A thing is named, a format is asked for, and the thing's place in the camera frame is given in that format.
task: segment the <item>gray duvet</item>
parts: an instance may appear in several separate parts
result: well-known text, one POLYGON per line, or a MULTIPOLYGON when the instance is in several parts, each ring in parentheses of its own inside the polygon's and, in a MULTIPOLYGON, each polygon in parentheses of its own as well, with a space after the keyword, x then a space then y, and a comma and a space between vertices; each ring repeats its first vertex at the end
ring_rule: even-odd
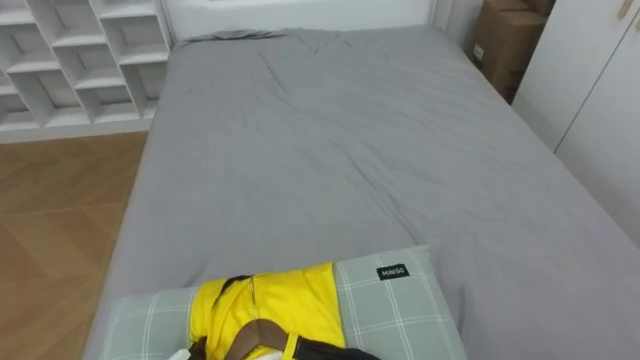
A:
POLYGON ((282 35, 172 54, 85 359, 116 297, 423 243, 469 359, 640 358, 638 249, 459 49, 282 35))

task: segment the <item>pillow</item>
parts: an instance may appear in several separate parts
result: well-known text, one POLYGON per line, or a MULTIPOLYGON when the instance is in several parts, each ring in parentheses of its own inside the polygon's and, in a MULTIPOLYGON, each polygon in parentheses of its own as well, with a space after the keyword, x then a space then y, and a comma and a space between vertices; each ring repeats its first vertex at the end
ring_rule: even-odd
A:
MULTIPOLYGON (((334 275, 347 346, 382 360, 466 360, 428 246, 340 261, 334 275)), ((189 308, 197 290, 116 302, 102 360, 167 360, 188 348, 189 308)))

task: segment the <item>pillow label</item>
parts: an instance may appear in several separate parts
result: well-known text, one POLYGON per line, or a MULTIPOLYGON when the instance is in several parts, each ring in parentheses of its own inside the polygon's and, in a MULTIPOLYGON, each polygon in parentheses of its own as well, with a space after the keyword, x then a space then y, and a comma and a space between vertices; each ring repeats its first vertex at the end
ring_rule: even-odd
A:
POLYGON ((385 266, 377 268, 376 271, 378 272, 380 280, 391 280, 409 276, 409 270, 407 270, 404 264, 385 266))

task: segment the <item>white cube shelf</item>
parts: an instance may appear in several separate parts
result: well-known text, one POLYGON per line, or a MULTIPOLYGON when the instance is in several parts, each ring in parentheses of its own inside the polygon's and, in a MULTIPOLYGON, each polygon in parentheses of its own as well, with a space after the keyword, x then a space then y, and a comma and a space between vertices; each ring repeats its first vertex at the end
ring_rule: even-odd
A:
POLYGON ((103 25, 119 64, 167 61, 169 47, 157 17, 106 19, 103 25))
POLYGON ((18 94, 0 94, 0 131, 37 128, 38 123, 18 94))
POLYGON ((0 1, 0 25, 35 24, 23 0, 0 1))
POLYGON ((0 143, 148 129, 172 46, 160 9, 0 0, 0 143))
POLYGON ((76 90, 125 85, 106 44, 56 48, 54 53, 76 90))
POLYGON ((139 118, 131 96, 124 86, 80 90, 78 95, 94 123, 129 121, 139 118))

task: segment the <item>yellow garment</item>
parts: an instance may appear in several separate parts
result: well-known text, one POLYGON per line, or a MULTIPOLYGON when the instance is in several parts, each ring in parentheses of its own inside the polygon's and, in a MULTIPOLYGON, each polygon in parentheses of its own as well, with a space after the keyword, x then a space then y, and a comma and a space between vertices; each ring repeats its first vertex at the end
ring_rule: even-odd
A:
MULTIPOLYGON (((289 334, 345 346, 333 264, 253 278, 257 318, 271 320, 289 334)), ((202 285, 191 308, 189 338, 193 343, 208 337, 207 360, 224 359, 236 334, 256 319, 251 279, 234 282, 214 306, 224 283, 223 279, 202 285)), ((289 359, 283 360, 291 358, 293 350, 287 350, 289 359)), ((271 352, 272 349, 260 347, 248 359, 271 352)))

